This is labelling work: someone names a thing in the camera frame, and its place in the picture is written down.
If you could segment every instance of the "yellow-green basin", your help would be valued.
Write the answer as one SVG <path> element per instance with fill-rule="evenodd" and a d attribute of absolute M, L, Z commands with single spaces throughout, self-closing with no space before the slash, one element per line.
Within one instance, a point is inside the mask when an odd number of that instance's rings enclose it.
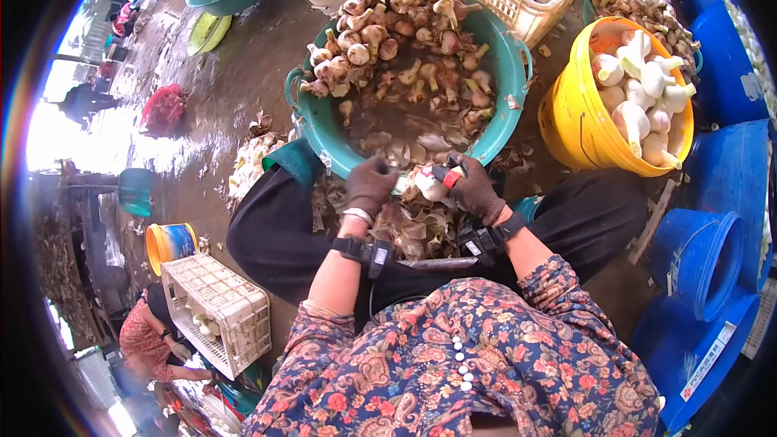
<path fill-rule="evenodd" d="M 231 15 L 216 17 L 208 12 L 200 14 L 189 34 L 187 53 L 193 56 L 213 50 L 227 34 L 231 23 Z"/>

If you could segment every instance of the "gloved hand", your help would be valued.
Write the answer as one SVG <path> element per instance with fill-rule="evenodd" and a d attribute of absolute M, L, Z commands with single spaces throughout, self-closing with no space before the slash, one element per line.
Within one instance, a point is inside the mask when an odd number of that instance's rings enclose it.
<path fill-rule="evenodd" d="M 172 347 L 171 351 L 172 351 L 172 354 L 174 354 L 178 359 L 180 359 L 184 363 L 189 361 L 192 357 L 192 352 L 189 351 L 189 348 L 182 345 L 181 343 L 176 343 L 176 345 Z"/>
<path fill-rule="evenodd" d="M 383 157 L 373 156 L 357 165 L 348 175 L 348 207 L 364 210 L 371 218 L 391 199 L 399 171 L 390 168 Z"/>
<path fill-rule="evenodd" d="M 502 212 L 505 205 L 504 199 L 494 192 L 488 173 L 480 162 L 461 153 L 450 155 L 464 170 L 464 176 L 459 178 L 451 189 L 453 196 L 464 209 L 479 217 L 484 225 L 490 227 Z M 432 175 L 442 182 L 449 170 L 451 169 L 446 166 L 435 165 L 432 167 Z"/>

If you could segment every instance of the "red tape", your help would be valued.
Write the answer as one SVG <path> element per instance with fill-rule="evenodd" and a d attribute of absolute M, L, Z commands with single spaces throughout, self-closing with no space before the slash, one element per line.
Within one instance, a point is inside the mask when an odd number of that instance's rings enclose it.
<path fill-rule="evenodd" d="M 453 185 L 456 184 L 456 181 L 461 178 L 461 173 L 456 172 L 454 170 L 449 170 L 447 174 L 445 174 L 445 179 L 442 180 L 443 185 L 448 186 L 448 189 L 452 189 Z"/>

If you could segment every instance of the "floral blouse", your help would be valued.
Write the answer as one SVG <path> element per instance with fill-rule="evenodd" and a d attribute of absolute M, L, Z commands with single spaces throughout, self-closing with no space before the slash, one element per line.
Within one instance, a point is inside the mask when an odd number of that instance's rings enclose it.
<path fill-rule="evenodd" d="M 449 437 L 471 433 L 472 412 L 509 416 L 523 436 L 652 435 L 656 387 L 569 264 L 553 255 L 520 288 L 456 279 L 357 337 L 352 316 L 300 306 L 244 435 Z"/>
<path fill-rule="evenodd" d="M 155 381 L 173 381 L 172 370 L 167 365 L 170 356 L 170 346 L 166 345 L 149 323 L 143 320 L 138 311 L 148 304 L 138 299 L 127 319 L 121 326 L 119 346 L 124 356 L 137 354 L 143 359 Z"/>

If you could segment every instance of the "red bag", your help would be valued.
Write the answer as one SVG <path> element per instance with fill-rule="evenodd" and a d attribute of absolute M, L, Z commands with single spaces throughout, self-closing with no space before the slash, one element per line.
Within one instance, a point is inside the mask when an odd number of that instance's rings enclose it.
<path fill-rule="evenodd" d="M 177 83 L 158 89 L 143 107 L 140 126 L 145 130 L 141 133 L 150 137 L 170 136 L 183 113 L 183 102 L 181 87 Z"/>

